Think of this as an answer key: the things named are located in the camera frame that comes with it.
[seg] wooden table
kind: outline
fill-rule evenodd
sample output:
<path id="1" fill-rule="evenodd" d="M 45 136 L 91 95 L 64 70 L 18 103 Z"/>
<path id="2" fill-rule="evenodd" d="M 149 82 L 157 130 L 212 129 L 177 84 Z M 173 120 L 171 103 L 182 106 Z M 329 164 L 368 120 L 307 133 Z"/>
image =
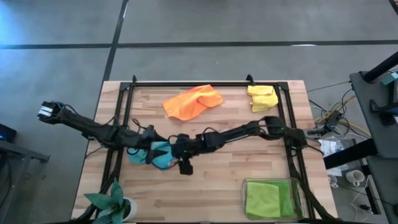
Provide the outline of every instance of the wooden table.
<path id="1" fill-rule="evenodd" d="M 297 80 L 288 83 L 297 127 L 312 129 L 312 112 L 304 82 Z M 119 84 L 104 82 L 96 122 L 105 123 L 112 118 Z M 277 107 L 252 113 L 249 105 L 251 97 L 246 94 L 245 87 L 216 87 L 225 100 L 222 105 L 186 122 L 168 118 L 162 102 L 189 88 L 135 87 L 130 118 L 138 119 L 143 126 L 153 124 L 163 137 L 186 133 L 192 138 L 209 126 L 224 131 L 265 115 L 279 115 Z M 129 126 L 137 129 L 132 121 L 129 121 Z M 88 152 L 98 147 L 98 142 L 91 142 Z M 322 155 L 308 148 L 303 150 L 303 156 L 311 190 L 327 211 L 337 217 Z M 103 150 L 86 159 L 72 217 L 78 217 L 90 204 L 84 193 L 99 191 L 105 157 L 106 150 Z M 283 140 L 265 141 L 253 136 L 227 144 L 214 153 L 194 157 L 191 163 L 194 174 L 180 175 L 178 167 L 160 171 L 149 165 L 131 164 L 125 153 L 119 182 L 125 196 L 133 198 L 138 204 L 137 215 L 131 221 L 249 222 L 243 212 L 242 181 L 248 177 L 289 177 Z"/>

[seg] orange cloth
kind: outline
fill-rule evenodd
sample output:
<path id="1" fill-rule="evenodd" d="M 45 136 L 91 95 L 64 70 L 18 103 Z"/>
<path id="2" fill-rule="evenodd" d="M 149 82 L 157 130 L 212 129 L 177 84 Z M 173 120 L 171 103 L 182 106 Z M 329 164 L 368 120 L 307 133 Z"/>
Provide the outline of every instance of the orange cloth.
<path id="1" fill-rule="evenodd" d="M 217 90 L 211 85 L 204 85 L 164 101 L 163 107 L 167 116 L 186 121 L 223 102 Z"/>

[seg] green cloth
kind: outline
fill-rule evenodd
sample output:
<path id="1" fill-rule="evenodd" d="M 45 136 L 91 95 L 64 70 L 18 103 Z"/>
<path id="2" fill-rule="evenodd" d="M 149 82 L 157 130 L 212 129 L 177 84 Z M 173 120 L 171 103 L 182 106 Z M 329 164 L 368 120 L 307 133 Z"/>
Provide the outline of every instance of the green cloth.
<path id="1" fill-rule="evenodd" d="M 252 219 L 294 217 L 289 183 L 286 181 L 248 182 L 246 214 Z"/>

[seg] white mug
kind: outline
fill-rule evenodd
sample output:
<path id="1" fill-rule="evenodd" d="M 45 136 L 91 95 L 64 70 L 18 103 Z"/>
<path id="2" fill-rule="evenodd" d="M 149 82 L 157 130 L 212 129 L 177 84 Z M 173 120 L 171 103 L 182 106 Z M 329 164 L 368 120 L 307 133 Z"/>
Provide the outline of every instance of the white mug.
<path id="1" fill-rule="evenodd" d="M 330 187 L 333 187 L 334 189 L 338 188 L 337 177 L 335 175 L 328 174 L 328 179 Z"/>
<path id="2" fill-rule="evenodd" d="M 359 170 L 353 170 L 346 174 L 346 179 L 355 187 L 359 187 L 359 183 L 365 180 L 365 175 Z"/>

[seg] potted plant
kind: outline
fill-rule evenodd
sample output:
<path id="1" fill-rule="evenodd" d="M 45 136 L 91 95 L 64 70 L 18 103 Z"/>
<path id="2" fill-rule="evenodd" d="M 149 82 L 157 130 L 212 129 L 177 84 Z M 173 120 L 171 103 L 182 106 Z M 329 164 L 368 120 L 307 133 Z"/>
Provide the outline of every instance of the potted plant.
<path id="1" fill-rule="evenodd" d="M 126 220 L 130 220 L 137 212 L 136 202 L 127 197 L 123 197 L 123 191 L 118 181 L 114 180 L 111 196 L 105 194 L 85 194 L 90 202 L 101 209 L 98 218 L 93 224 L 122 224 Z"/>

